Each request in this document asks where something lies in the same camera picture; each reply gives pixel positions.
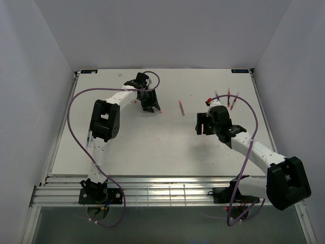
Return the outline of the pink highlighter pen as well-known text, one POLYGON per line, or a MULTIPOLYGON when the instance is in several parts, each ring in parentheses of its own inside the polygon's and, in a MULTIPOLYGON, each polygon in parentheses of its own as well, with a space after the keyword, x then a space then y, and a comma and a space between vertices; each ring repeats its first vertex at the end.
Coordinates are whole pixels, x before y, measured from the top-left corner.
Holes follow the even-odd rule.
POLYGON ((183 108, 182 102, 180 100, 179 100, 179 107, 180 107, 182 116, 185 116, 184 108, 183 108))

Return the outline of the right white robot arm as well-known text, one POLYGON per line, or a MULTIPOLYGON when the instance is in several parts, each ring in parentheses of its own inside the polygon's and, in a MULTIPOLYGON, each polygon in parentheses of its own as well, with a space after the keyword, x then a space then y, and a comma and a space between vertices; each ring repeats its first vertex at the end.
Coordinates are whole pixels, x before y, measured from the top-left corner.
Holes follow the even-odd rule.
POLYGON ((254 140, 247 130, 232 123, 228 109, 219 99, 206 101, 208 111, 197 114, 197 135, 216 135, 230 149, 245 156, 264 174, 254 178, 243 173, 211 195, 216 203, 254 202, 268 200, 278 210, 284 210, 311 196, 311 188, 303 162, 297 157, 285 157, 254 140))

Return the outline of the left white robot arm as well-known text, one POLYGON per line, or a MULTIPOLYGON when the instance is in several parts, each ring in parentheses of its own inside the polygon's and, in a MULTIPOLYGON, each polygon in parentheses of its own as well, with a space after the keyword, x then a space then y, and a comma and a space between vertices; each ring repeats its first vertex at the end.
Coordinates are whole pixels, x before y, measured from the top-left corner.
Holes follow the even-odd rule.
POLYGON ((138 73, 136 78, 124 83, 122 90, 105 100, 96 100, 90 120, 92 137, 92 158, 95 164, 91 167, 87 180, 81 181, 82 188, 96 203, 104 202, 108 197, 107 177, 99 168, 105 163, 112 140, 120 129, 120 113, 133 101, 140 101, 144 112, 161 111, 155 88, 148 74, 152 71, 138 73))

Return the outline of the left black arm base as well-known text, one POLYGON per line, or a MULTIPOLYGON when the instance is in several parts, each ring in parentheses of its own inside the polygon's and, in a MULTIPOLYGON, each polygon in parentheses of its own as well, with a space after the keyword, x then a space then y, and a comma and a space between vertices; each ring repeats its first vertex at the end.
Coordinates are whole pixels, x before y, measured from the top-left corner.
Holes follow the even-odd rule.
POLYGON ((123 193, 119 188, 107 188, 101 193, 96 191, 90 191, 81 189, 79 195, 79 204, 84 205, 95 205, 102 204, 105 205, 111 202, 111 204, 122 204, 123 203, 123 193))

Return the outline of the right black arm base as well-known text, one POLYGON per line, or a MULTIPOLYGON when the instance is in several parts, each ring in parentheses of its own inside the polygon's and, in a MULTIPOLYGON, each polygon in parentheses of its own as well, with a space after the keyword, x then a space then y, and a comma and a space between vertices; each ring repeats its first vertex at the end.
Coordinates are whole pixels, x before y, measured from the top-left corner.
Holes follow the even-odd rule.
MULTIPOLYGON (((213 197, 213 202, 216 204, 230 203, 231 196, 233 191, 230 188, 221 188, 214 187, 211 191, 208 192, 208 196, 213 197)), ((240 193, 236 193, 234 198, 234 203, 244 204, 244 203, 253 203, 257 201, 260 202, 259 198, 253 196, 243 196, 240 193)))

